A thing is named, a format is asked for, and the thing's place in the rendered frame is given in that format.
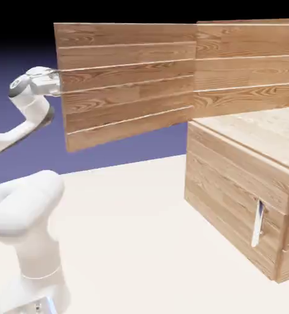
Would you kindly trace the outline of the large wooden cabinet door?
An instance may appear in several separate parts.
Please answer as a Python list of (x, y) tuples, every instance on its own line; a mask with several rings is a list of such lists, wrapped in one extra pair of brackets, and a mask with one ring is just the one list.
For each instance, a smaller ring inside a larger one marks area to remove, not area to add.
[(69, 151), (192, 117), (195, 25), (55, 23), (54, 30)]

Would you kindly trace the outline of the light wooden cabinet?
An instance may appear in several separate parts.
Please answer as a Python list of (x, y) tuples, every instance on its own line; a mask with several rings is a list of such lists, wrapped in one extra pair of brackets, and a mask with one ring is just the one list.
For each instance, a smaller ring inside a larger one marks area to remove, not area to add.
[(194, 94), (187, 153), (285, 216), (289, 280), (289, 18), (198, 22)]

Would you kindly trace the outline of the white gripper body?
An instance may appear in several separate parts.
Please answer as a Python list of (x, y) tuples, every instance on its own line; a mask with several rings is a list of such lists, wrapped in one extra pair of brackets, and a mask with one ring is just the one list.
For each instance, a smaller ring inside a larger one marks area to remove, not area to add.
[(42, 96), (58, 95), (58, 73), (49, 72), (31, 76), (31, 89), (34, 94)]

